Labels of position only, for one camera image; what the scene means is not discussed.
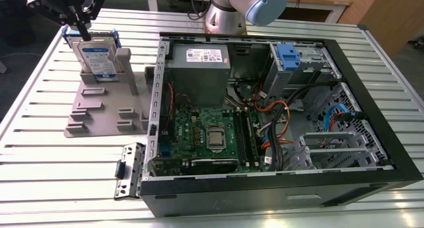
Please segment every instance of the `cpu socket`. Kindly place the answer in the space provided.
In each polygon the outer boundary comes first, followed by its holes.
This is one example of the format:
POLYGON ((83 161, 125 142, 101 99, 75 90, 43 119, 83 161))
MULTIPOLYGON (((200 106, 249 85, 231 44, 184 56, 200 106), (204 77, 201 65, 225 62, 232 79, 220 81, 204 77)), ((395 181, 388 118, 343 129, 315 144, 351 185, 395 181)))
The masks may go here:
POLYGON ((216 153, 225 149, 224 128, 207 128, 207 148, 216 153))

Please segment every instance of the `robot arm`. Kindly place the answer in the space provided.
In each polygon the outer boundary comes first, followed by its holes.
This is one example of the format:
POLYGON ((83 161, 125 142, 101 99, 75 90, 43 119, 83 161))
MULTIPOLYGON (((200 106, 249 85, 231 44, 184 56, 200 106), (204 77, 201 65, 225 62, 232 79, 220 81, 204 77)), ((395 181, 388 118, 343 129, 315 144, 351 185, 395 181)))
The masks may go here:
POLYGON ((212 0, 207 12, 207 32, 243 34, 245 21, 264 26, 280 16, 288 0, 212 0))
POLYGON ((91 20, 97 18, 105 0, 92 0, 83 8, 85 0, 27 0, 27 6, 60 25, 79 30, 84 41, 91 41, 88 28, 91 20))
MULTIPOLYGON (((83 8, 85 0, 27 0, 29 8, 60 25, 79 30, 84 41, 91 40, 88 28, 105 0, 92 0, 83 8)), ((269 24, 281 14, 288 0, 212 0, 207 12, 207 32, 237 35, 245 32, 245 21, 253 25, 269 24)))

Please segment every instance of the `slotted aluminum table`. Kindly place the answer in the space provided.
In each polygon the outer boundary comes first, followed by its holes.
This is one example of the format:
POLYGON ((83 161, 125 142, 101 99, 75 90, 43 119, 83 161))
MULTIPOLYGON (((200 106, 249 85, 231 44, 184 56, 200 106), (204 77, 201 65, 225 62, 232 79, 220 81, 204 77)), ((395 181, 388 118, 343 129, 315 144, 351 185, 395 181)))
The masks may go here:
MULTIPOLYGON (((120 33, 132 68, 155 65, 159 32, 204 31, 184 14, 104 9, 92 30, 120 33)), ((411 157, 424 172, 424 104, 368 31, 355 25, 276 21, 248 34, 340 43, 411 157)), ((60 33, 0 125, 0 224, 104 227, 421 227, 424 182, 341 207, 155 219, 143 201, 113 201, 121 146, 145 136, 68 139, 63 130, 80 64, 60 33)))

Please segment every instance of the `sticker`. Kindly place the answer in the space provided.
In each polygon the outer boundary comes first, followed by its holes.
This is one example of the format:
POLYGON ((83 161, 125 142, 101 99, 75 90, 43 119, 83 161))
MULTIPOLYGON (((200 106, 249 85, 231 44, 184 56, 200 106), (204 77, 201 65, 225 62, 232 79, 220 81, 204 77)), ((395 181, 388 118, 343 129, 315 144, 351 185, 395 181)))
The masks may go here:
POLYGON ((108 59, 108 48, 83 48, 83 57, 97 77, 108 78, 116 76, 112 61, 108 59))
POLYGON ((265 162, 267 164, 271 164, 272 158, 271 158, 271 157, 265 157, 265 158, 264 158, 264 162, 265 162))
POLYGON ((259 91, 259 95, 260 95, 260 97, 263 97, 264 99, 265 99, 265 97, 267 97, 267 93, 265 92, 263 92, 261 90, 259 91))
POLYGON ((220 49, 188 49, 187 62, 221 63, 220 49))

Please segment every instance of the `black case frame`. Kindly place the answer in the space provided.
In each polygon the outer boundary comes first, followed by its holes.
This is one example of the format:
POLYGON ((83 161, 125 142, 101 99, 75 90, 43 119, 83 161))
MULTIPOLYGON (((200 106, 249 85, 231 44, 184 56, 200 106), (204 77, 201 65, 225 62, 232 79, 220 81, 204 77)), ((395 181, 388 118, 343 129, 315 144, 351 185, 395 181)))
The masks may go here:
MULTIPOLYGON (((161 33, 161 36, 183 38, 179 43, 196 43, 191 40, 191 37, 205 37, 209 41, 212 35, 161 33)), ((213 37, 219 36, 229 37, 228 35, 213 35, 213 37)), ((359 106, 368 115, 368 122, 389 156, 388 164, 395 169, 143 181, 140 196, 153 215, 175 217, 345 205, 383 190, 404 187, 423 180, 423 175, 409 158, 337 42, 328 39, 273 36, 237 36, 237 38, 323 43, 359 106), (311 194, 317 195, 320 199, 311 197, 311 194)))

